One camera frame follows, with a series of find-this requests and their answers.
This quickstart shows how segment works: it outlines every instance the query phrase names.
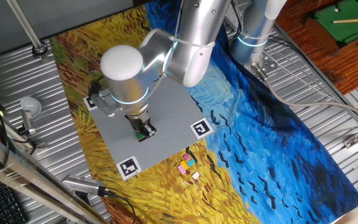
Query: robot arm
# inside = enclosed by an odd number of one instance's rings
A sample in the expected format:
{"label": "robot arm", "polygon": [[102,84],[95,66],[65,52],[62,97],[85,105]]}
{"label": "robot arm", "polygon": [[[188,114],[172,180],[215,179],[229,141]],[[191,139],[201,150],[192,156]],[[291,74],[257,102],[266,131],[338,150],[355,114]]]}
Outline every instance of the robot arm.
{"label": "robot arm", "polygon": [[[162,29],[154,29],[138,49],[128,45],[109,49],[102,56],[100,66],[116,104],[107,104],[97,93],[91,94],[92,101],[110,117],[122,110],[136,131],[147,138],[154,135],[155,128],[147,112],[149,86],[162,75],[188,87],[202,79],[230,1],[184,0],[178,38]],[[258,1],[264,4],[255,4],[259,6],[255,13],[261,12],[261,7],[266,8],[269,1],[285,0]],[[267,23],[269,33],[274,21],[261,22]]]}

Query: metal bar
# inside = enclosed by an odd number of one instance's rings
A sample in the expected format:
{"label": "metal bar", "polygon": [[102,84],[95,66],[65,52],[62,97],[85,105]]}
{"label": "metal bar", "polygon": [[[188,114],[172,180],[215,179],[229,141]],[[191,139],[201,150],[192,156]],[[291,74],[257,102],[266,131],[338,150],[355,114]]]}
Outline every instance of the metal bar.
{"label": "metal bar", "polygon": [[26,34],[29,36],[32,44],[37,49],[43,49],[44,47],[41,44],[41,41],[38,39],[37,34],[35,34],[33,28],[29,20],[26,18],[25,14],[23,13],[20,5],[17,3],[16,0],[6,0],[9,6],[11,7],[12,11],[16,15],[17,19],[19,20],[20,24],[22,24],[23,29],[25,30]]}
{"label": "metal bar", "polygon": [[[2,164],[2,161],[5,158],[5,151],[5,146],[0,143],[0,164]],[[62,183],[20,148],[16,147],[16,153],[9,153],[6,167],[7,168],[2,172],[0,171],[0,174],[4,174],[2,177],[0,176],[1,182],[14,187],[16,190],[32,197],[34,200],[39,201],[47,207],[53,206],[52,209],[70,219],[74,218],[75,220],[79,220],[78,218],[73,217],[73,215],[67,214],[71,213],[70,210],[72,210],[79,214],[79,216],[85,218],[87,222],[107,223],[102,216],[97,214],[79,197],[72,194],[70,190],[63,186]],[[11,182],[12,180],[19,181],[21,186],[13,184],[13,182]],[[26,188],[23,188],[26,185],[28,188],[30,184],[36,186],[38,189],[42,189],[45,192],[45,195],[50,195],[51,198],[59,201],[63,205],[57,206],[56,203],[51,205],[51,200],[45,200],[45,197],[40,195],[37,196],[34,190],[31,192],[29,189],[26,190]]]}

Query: metal frame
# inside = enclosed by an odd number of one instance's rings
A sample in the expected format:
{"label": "metal frame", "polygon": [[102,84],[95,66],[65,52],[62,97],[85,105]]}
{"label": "metal frame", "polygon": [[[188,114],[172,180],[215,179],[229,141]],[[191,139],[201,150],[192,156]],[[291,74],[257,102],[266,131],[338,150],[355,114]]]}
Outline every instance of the metal frame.
{"label": "metal frame", "polygon": [[20,8],[20,5],[17,3],[16,0],[6,0],[8,5],[11,7],[13,13],[16,15],[17,20],[22,25],[25,33],[29,36],[34,48],[33,54],[39,55],[41,60],[48,60],[48,55],[45,54],[48,50],[48,46],[45,43],[41,43],[37,34],[35,34],[33,28],[27,17],[25,16],[24,12]]}
{"label": "metal frame", "polygon": [[[76,223],[108,223],[27,153],[18,147],[15,151],[9,153],[6,168],[0,170],[0,182]],[[0,164],[5,156],[6,147],[0,143]]]}

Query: metal grating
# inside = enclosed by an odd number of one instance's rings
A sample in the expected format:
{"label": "metal grating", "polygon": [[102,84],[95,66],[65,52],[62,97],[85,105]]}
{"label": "metal grating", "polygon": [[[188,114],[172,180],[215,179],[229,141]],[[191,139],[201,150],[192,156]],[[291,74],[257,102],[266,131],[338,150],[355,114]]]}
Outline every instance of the metal grating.
{"label": "metal grating", "polygon": [[[90,173],[78,139],[70,109],[63,91],[50,44],[49,60],[42,62],[33,57],[32,46],[0,56],[0,103],[6,109],[6,118],[15,127],[22,125],[20,99],[31,96],[42,105],[41,113],[34,118],[37,133],[34,141],[46,141],[48,148],[38,149],[34,158],[57,179],[67,174],[89,177]],[[57,223],[65,217],[19,194],[30,222]],[[98,196],[89,196],[92,207],[104,218],[110,218]]]}

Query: green surface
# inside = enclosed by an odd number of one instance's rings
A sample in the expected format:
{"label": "green surface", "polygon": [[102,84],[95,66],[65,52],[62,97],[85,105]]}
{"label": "green surface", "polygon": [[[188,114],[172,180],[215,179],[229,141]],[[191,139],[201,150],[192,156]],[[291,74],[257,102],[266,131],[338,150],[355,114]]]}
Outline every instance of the green surface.
{"label": "green surface", "polygon": [[358,2],[355,0],[347,0],[340,2],[335,11],[335,6],[327,7],[317,12],[314,18],[320,25],[334,37],[335,40],[350,43],[358,39],[358,22],[347,24],[333,24],[333,21],[344,19],[358,19]]}

